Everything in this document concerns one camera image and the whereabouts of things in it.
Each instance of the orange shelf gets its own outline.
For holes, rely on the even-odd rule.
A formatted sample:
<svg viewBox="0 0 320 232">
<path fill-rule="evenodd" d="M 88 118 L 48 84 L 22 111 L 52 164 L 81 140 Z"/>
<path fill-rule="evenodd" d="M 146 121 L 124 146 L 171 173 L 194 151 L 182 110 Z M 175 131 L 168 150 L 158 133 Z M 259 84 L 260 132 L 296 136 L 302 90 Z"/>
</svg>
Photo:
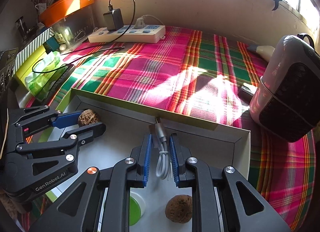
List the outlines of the orange shelf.
<svg viewBox="0 0 320 232">
<path fill-rule="evenodd" d="M 94 0 L 59 0 L 40 14 L 39 21 L 46 27 L 51 27 L 71 13 L 93 3 Z"/>
</svg>

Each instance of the white mug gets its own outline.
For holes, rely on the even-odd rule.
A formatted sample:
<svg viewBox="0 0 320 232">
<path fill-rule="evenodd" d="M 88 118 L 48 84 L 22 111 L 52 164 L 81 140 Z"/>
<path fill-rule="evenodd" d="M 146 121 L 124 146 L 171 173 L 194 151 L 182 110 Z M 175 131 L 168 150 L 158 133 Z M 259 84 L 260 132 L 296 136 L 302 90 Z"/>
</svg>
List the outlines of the white mug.
<svg viewBox="0 0 320 232">
<path fill-rule="evenodd" d="M 40 15 L 42 12 L 44 12 L 47 9 L 47 4 L 39 3 L 36 5 L 36 9 L 38 10 L 38 14 Z"/>
</svg>

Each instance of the walnut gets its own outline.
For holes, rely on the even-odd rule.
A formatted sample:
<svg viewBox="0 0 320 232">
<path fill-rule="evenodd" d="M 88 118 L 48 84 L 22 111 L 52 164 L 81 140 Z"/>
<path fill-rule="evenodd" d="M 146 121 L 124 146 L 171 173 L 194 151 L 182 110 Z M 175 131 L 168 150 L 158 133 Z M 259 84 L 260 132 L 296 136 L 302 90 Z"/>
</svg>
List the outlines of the walnut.
<svg viewBox="0 0 320 232">
<path fill-rule="evenodd" d="M 165 207 L 165 216 L 175 223 L 187 223 L 192 218 L 192 197 L 176 195 Z"/>
<path fill-rule="evenodd" d="M 100 117 L 99 115 L 88 109 L 88 110 L 85 110 L 80 116 L 79 116 L 79 119 L 78 119 L 78 125 L 79 127 L 82 127 L 82 126 L 85 126 L 85 125 L 89 125 L 89 124 L 93 124 L 93 123 L 97 123 L 97 122 L 100 122 Z"/>
</svg>

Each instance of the plaid tablecloth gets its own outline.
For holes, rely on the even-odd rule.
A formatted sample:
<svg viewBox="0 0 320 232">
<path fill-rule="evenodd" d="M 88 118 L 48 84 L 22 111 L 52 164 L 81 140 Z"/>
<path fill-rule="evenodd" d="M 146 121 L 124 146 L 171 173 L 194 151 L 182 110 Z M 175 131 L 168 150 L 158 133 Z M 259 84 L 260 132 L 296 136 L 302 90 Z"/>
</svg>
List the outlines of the plaid tablecloth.
<svg viewBox="0 0 320 232">
<path fill-rule="evenodd" d="M 90 45 L 84 43 L 79 49 Z M 258 85 L 266 68 L 264 60 L 250 53 L 246 44 L 176 27 L 167 27 L 165 40 L 157 44 L 112 46 L 125 49 L 83 59 L 54 101 L 60 102 L 74 87 L 251 130 L 250 183 L 292 231 L 300 227 L 313 191 L 312 133 L 286 143 L 257 126 L 248 105 L 237 96 L 242 83 Z M 65 61 L 102 47 L 74 53 Z"/>
</svg>

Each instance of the black cable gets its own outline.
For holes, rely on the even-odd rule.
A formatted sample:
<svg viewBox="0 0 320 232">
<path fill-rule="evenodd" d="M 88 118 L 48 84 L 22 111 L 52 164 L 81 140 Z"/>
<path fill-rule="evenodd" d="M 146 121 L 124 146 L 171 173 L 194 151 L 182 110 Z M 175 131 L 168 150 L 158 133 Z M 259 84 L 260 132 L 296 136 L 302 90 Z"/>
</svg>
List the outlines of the black cable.
<svg viewBox="0 0 320 232">
<path fill-rule="evenodd" d="M 135 15 L 136 15 L 136 2 L 135 2 L 135 0 L 133 0 L 133 15 L 132 15 L 132 20 L 131 20 L 131 22 L 130 22 L 130 25 L 127 27 L 127 29 L 126 29 L 120 36 L 116 37 L 116 38 L 115 38 L 114 40 L 112 40 L 112 41 L 105 42 L 104 45 L 106 45 L 106 44 L 111 44 L 111 43 L 113 43 L 114 41 L 116 41 L 116 40 L 118 40 L 119 38 L 121 38 L 121 37 L 130 29 L 130 27 L 132 26 L 132 23 L 133 23 L 133 20 L 134 20 Z M 74 52 L 79 52 L 79 51 L 82 51 L 82 50 L 85 50 L 85 49 L 88 49 L 88 48 L 100 47 L 100 46 L 101 46 L 101 45 L 96 45 L 96 46 L 91 46 L 91 47 L 85 47 L 85 48 L 83 48 L 83 49 L 74 50 L 74 51 L 72 51 L 72 52 L 65 53 L 65 54 L 63 54 L 63 55 L 68 55 L 68 54 L 71 54 L 71 53 L 74 53 Z M 43 60 L 43 59 L 41 59 L 41 60 L 39 60 L 37 63 L 35 63 L 35 64 L 32 66 L 32 72 L 33 72 L 33 73 L 38 73 L 38 74 L 51 73 L 51 72 L 57 71 L 57 70 L 59 70 L 59 69 L 61 69 L 61 68 L 68 67 L 68 66 L 70 66 L 71 64 L 73 64 L 74 62 L 76 62 L 76 61 L 78 61 L 78 60 L 80 60 L 80 59 L 82 59 L 82 58 L 84 58 L 84 57 L 86 57 L 86 56 L 89 56 L 89 55 L 93 55 L 93 54 L 95 54 L 95 53 L 98 53 L 98 52 L 100 52 L 100 51 L 106 51 L 106 50 L 112 50 L 112 49 L 123 49 L 123 48 L 124 48 L 124 47 L 112 47 L 112 48 L 101 49 L 101 50 L 98 50 L 98 51 L 93 52 L 93 53 L 91 53 L 91 54 L 87 54 L 87 55 L 84 55 L 84 56 L 82 56 L 82 57 L 79 57 L 79 58 L 75 59 L 74 61 L 72 61 L 72 62 L 70 62 L 70 63 L 68 63 L 68 64 L 65 64 L 65 65 L 62 65 L 62 66 L 60 66 L 59 68 L 56 68 L 56 69 L 54 69 L 54 70 L 50 70 L 50 71 L 46 71 L 46 72 L 37 72 L 37 71 L 34 71 L 35 66 L 36 66 L 41 60 Z"/>
</svg>

